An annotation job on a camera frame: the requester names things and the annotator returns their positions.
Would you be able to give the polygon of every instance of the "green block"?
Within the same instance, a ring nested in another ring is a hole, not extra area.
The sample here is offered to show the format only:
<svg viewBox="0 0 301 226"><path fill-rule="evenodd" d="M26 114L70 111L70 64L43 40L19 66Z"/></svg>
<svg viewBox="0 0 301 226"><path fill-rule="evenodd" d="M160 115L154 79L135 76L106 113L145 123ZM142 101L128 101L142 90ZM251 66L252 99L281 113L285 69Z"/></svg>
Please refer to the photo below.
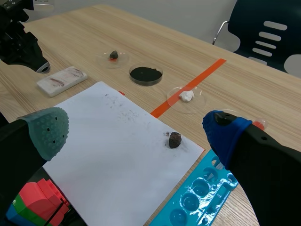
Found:
<svg viewBox="0 0 301 226"><path fill-rule="evenodd" d="M40 216L38 216L37 214L35 214L34 212L32 212L30 209L28 209L25 206L20 195L17 195L17 197L15 198L15 202L13 202L13 205L15 207L16 212L23 218L31 221L37 226L45 225L46 221Z"/></svg>

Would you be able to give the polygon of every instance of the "chair backrest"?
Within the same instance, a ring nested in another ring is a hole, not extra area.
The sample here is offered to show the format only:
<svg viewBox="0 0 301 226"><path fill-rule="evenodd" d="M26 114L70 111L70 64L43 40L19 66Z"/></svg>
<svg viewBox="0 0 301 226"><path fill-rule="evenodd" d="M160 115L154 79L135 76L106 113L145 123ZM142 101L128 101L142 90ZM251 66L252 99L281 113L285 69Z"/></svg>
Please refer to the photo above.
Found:
<svg viewBox="0 0 301 226"><path fill-rule="evenodd" d="M301 0L237 0L228 31L240 39L236 53L285 71L287 58L301 53Z"/></svg>

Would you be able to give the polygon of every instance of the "white eraser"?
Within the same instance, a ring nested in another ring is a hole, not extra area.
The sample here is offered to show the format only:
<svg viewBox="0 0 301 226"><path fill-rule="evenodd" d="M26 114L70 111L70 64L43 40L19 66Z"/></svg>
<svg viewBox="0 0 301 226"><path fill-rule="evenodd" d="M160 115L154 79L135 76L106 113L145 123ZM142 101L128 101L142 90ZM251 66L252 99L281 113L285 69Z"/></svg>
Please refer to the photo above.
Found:
<svg viewBox="0 0 301 226"><path fill-rule="evenodd" d="M192 98L194 98L194 93L193 91L183 91L179 97L181 98L182 101L184 102L189 102L192 100Z"/></svg>
<svg viewBox="0 0 301 226"><path fill-rule="evenodd" d="M87 78L88 76L76 67L68 67L38 81L37 85L50 97L54 97Z"/></svg>

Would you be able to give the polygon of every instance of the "rock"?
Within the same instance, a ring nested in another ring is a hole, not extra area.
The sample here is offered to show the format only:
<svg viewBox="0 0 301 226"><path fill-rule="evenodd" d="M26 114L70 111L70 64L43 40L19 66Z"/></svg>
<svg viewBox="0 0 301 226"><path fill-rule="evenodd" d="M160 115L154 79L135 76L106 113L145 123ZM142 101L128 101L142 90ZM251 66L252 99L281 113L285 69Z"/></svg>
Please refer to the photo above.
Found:
<svg viewBox="0 0 301 226"><path fill-rule="evenodd" d="M181 134L172 132L169 136L169 147L170 148L176 148L181 144L182 138Z"/></svg>
<svg viewBox="0 0 301 226"><path fill-rule="evenodd" d="M110 59L111 60L115 60L118 58L118 52L116 50L114 50L113 52L111 52L110 54Z"/></svg>

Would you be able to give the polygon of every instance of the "plastic tray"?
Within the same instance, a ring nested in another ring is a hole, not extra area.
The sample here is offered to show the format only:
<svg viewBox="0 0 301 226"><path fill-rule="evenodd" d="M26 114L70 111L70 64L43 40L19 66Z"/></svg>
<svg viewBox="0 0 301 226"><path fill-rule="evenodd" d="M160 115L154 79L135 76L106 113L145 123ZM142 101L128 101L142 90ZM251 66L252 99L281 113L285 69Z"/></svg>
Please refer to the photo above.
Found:
<svg viewBox="0 0 301 226"><path fill-rule="evenodd" d="M210 150L150 226L209 226L237 185Z"/></svg>

